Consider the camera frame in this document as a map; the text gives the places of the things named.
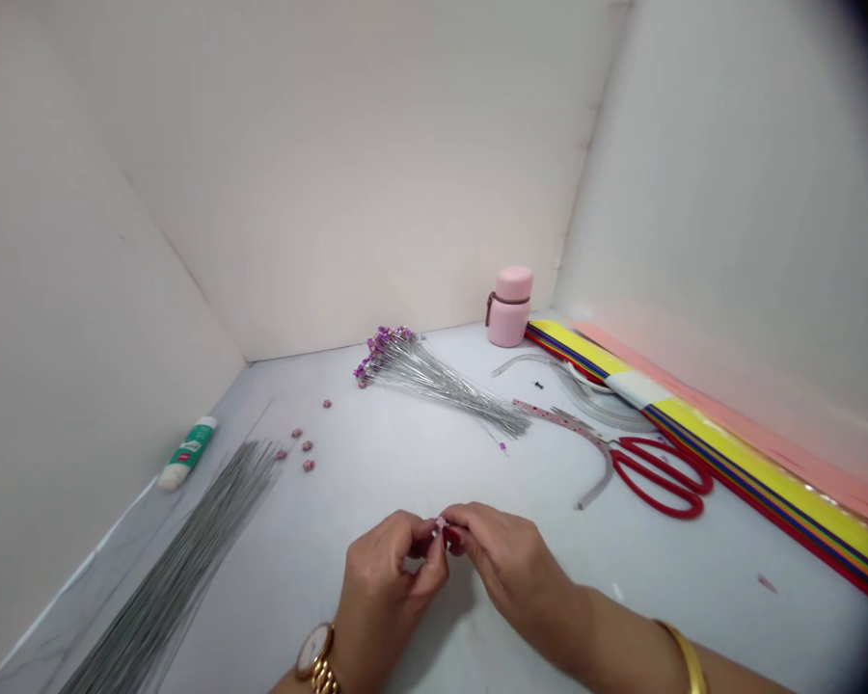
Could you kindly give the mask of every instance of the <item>pink bottle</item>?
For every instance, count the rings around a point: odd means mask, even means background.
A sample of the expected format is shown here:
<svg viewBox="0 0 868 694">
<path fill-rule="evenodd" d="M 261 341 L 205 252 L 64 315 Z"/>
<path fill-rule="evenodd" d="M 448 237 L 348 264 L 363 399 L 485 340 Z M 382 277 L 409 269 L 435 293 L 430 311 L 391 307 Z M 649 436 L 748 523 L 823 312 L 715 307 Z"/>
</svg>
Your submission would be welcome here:
<svg viewBox="0 0 868 694">
<path fill-rule="evenodd" d="M 489 294 L 485 326 L 489 341 L 499 347 L 517 347 L 524 340 L 530 318 L 530 289 L 533 272 L 523 265 L 502 268 Z"/>
</svg>

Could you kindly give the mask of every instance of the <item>watch face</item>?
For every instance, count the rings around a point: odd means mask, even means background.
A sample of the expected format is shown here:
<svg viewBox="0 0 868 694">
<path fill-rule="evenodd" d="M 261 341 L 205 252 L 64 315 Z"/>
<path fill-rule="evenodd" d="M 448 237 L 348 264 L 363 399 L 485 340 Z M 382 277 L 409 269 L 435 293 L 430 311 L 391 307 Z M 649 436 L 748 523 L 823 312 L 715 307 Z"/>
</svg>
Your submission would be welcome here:
<svg viewBox="0 0 868 694">
<path fill-rule="evenodd" d="M 306 638 L 306 642 L 302 645 L 302 651 L 299 652 L 299 659 L 296 660 L 296 669 L 299 672 L 307 672 L 314 667 L 315 663 L 325 651 L 325 644 L 328 643 L 328 637 L 331 635 L 331 625 L 321 624 L 312 630 Z"/>
</svg>

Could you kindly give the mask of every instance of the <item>woman's right hand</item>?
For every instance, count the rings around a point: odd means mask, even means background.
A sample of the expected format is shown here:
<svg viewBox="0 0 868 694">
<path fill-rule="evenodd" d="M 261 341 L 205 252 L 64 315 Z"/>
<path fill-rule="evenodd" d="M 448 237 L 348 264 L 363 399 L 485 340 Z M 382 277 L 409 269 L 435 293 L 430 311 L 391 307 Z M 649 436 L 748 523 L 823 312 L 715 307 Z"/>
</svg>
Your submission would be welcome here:
<svg viewBox="0 0 868 694">
<path fill-rule="evenodd" d="M 512 627 L 556 667 L 584 676 L 592 640 L 589 589 L 562 570 L 537 526 L 477 502 L 441 514 L 454 556 L 473 560 L 489 598 Z"/>
</svg>

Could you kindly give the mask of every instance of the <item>glue stick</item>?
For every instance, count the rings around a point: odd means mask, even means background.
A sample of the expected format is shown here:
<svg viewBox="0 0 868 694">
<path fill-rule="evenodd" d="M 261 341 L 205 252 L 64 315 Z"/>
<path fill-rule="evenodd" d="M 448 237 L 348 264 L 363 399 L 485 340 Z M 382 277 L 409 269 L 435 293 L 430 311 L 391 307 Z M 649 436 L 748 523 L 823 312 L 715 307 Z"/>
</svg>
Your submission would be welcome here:
<svg viewBox="0 0 868 694">
<path fill-rule="evenodd" d="M 215 433 L 219 420 L 215 417 L 202 417 L 186 435 L 180 448 L 174 453 L 171 461 L 164 466 L 164 471 L 157 478 L 157 486 L 168 492 L 179 488 L 183 480 L 193 469 L 193 466 L 203 455 L 205 445 Z"/>
</svg>

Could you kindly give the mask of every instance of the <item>bracelet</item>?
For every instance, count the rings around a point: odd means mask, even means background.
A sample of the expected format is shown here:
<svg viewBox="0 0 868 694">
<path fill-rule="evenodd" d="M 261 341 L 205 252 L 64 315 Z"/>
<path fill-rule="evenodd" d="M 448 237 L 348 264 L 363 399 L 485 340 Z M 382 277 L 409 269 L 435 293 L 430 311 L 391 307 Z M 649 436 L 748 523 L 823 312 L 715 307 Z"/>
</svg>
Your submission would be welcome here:
<svg viewBox="0 0 868 694">
<path fill-rule="evenodd" d="M 340 685 L 328 665 L 327 658 L 315 663 L 312 670 L 312 691 L 315 694 L 340 694 Z"/>
<path fill-rule="evenodd" d="M 692 683 L 690 694 L 707 694 L 707 681 L 704 679 L 704 668 L 701 667 L 701 661 L 698 659 L 697 651 L 692 646 L 691 641 L 685 638 L 681 631 L 668 622 L 663 622 L 662 620 L 653 621 L 668 631 L 678 644 L 682 657 L 685 658 L 685 665 L 688 666 L 688 679 Z"/>
</svg>

